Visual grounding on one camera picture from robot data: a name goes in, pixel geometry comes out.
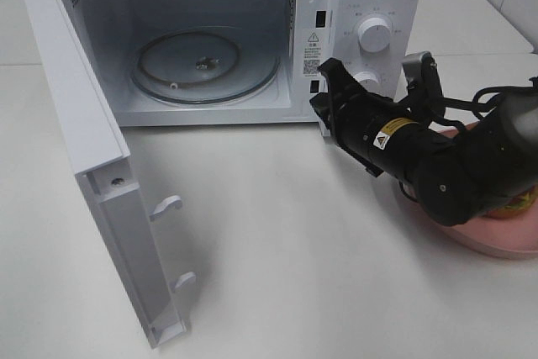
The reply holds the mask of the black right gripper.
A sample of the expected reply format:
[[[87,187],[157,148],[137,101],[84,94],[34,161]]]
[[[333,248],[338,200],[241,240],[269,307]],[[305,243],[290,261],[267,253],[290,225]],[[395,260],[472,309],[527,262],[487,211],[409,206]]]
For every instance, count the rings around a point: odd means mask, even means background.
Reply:
[[[318,67],[328,92],[310,100],[322,135],[367,167],[374,176],[412,177],[419,163],[437,152],[437,133],[411,119],[392,99],[366,89],[342,61],[329,58]]]

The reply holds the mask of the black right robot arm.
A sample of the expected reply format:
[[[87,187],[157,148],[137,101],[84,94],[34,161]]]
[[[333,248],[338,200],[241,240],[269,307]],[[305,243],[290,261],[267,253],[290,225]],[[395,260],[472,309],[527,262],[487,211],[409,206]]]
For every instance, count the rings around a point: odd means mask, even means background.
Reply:
[[[407,95],[367,91],[330,58],[314,112],[334,142],[373,176],[387,173],[446,227],[498,209],[537,183],[537,85],[486,87],[446,97],[427,52],[406,56]]]

